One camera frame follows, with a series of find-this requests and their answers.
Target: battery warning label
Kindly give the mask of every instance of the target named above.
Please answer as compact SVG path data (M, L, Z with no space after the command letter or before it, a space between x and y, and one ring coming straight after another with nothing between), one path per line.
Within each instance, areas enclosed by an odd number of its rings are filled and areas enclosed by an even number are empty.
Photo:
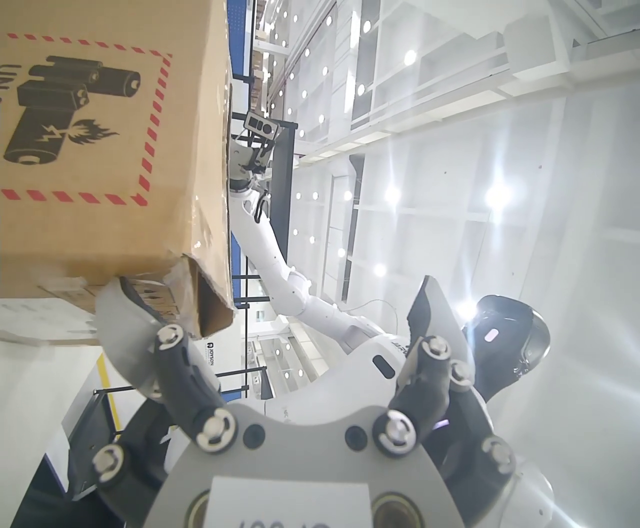
M171 54L2 38L0 200L148 205Z
M4 159L11 163L51 163L67 137L87 145L117 135L94 119L74 122L74 115L90 104L93 94L133 97L141 83L140 73L109 68L100 61L50 55L46 62L29 69L29 75L40 79L16 88L24 111L4 152Z

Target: red dashed border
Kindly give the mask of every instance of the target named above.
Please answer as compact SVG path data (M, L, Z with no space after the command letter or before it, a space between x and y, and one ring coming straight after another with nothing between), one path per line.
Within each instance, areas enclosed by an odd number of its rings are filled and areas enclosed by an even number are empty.
M85 40L84 38L72 40L69 37L53 37L49 35L36 36L30 33L24 33L18 35L17 33L7 33L9 38L18 39L25 38L26 40L38 40L41 38L45 42L64 42L65 44L73 44L74 42L83 46L97 45L101 48L115 48L119 51L133 51L140 54L150 54L162 59L160 66L159 76L157 78L156 98L153 101L152 111L149 116L150 125L147 128L148 139L145 140L145 153L142 155L141 167L142 172L146 174L140 174L138 176L138 185L141 191L148 193L151 189L151 183L148 180L148 176L153 172L153 159L156 156L156 148L154 146L158 137L158 128L160 128L160 117L162 113L162 105L164 101L164 90L169 78L169 68L171 67L171 61L173 58L171 53L160 53L155 49L144 50L136 46L123 46L122 44L107 44L106 42ZM47 202L49 200L61 202L63 204L73 203L86 203L86 204L113 204L113 205L129 205L134 203L144 207L148 205L148 200L138 192L135 196L120 196L112 194L96 195L93 193L67 193L65 191L40 191L37 189L27 189L25 191L17 191L15 189L0 189L0 195L4 196L7 200L32 200L34 202Z

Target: battery icon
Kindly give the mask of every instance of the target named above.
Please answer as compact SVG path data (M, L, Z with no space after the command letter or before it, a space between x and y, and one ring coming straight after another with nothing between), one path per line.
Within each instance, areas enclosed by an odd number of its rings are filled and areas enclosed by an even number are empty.
M4 152L11 163L57 160L74 113L89 104L90 93L133 97L140 88L138 72L105 67L100 61L51 55L47 62L29 70L42 80L31 79L17 88L24 112Z

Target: yellow floor line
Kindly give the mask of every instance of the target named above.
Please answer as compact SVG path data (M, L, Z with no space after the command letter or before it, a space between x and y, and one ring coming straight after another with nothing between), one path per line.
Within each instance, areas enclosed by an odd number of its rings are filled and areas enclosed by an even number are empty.
M107 373L107 364L104 361L104 353L100 354L97 366L98 373L100 374L100 381L102 382L102 388L111 388L111 383L109 382L109 374ZM109 406L111 407L113 424L116 426L116 431L121 431L122 425L120 423L120 418L118 418L118 411L116 410L116 404L113 399L113 394L108 394L107 396L109 397Z

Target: cardboard box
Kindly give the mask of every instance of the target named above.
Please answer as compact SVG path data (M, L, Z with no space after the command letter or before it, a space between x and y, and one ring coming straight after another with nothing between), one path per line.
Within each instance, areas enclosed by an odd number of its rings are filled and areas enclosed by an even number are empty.
M223 0L4 5L0 298L91 312L124 275L195 336L227 327L230 79Z

